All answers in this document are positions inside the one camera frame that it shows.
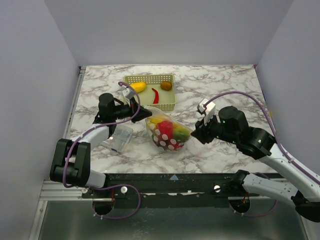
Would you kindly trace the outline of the yellow banana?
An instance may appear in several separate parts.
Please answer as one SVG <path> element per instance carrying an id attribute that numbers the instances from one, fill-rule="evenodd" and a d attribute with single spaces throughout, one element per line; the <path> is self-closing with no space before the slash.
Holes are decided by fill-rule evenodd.
<path id="1" fill-rule="evenodd" d="M 147 84 L 143 81 L 131 83 L 130 86 L 137 92 L 141 93 L 147 88 Z"/>
<path id="2" fill-rule="evenodd" d="M 150 125 L 150 124 L 157 125 L 157 124 L 163 122 L 164 120 L 165 119 L 163 119 L 163 118 L 150 117 L 150 118 L 148 118 L 148 125 Z"/>

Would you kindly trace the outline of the yellow green mango toy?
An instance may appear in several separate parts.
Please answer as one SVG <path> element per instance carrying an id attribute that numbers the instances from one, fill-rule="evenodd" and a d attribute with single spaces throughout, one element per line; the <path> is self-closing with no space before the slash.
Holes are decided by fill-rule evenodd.
<path id="1" fill-rule="evenodd" d="M 176 127 L 173 129 L 172 137 L 177 142 L 186 142 L 190 138 L 190 130 L 185 127 Z"/>

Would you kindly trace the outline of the red tomato toy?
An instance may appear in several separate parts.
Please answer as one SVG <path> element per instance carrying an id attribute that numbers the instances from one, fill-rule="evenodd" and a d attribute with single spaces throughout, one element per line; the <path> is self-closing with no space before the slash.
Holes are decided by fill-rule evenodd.
<path id="1" fill-rule="evenodd" d="M 162 140 L 171 140 L 173 138 L 174 124 L 171 121 L 164 120 L 155 127 L 155 133 Z"/>

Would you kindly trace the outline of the clear zip top bag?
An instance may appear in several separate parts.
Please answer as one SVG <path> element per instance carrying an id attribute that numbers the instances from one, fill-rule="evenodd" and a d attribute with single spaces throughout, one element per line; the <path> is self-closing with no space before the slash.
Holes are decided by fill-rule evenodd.
<path id="1" fill-rule="evenodd" d="M 145 119 L 152 142 L 165 151 L 182 149 L 191 138 L 192 130 L 156 107 L 148 106 L 146 109 L 152 113 Z"/>

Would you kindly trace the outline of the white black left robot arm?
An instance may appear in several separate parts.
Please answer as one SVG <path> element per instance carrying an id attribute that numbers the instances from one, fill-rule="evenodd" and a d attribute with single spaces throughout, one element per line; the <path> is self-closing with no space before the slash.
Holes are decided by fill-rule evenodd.
<path id="1" fill-rule="evenodd" d="M 117 125 L 133 123 L 152 116 L 152 112 L 139 105 L 134 97 L 123 103 L 110 93 L 98 98 L 98 113 L 90 129 L 73 139 L 60 139 L 55 147 L 49 178 L 66 188 L 91 187 L 101 198 L 107 197 L 111 185 L 106 175 L 91 169 L 91 151 L 109 139 Z"/>

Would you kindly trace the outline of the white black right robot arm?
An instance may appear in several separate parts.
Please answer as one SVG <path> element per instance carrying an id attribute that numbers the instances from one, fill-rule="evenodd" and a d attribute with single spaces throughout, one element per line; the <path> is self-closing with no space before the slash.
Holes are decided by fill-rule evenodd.
<path id="1" fill-rule="evenodd" d="M 214 139 L 234 144 L 241 153 L 268 165 L 287 180 L 281 183 L 242 171 L 242 176 L 230 183 L 230 191 L 236 196 L 247 192 L 285 202 L 305 219 L 318 223 L 320 176 L 293 156 L 285 156 L 275 137 L 262 128 L 250 127 L 245 114 L 236 107 L 224 107 L 218 115 L 215 109 L 214 103 L 197 106 L 204 117 L 196 122 L 193 137 L 202 144 Z"/>

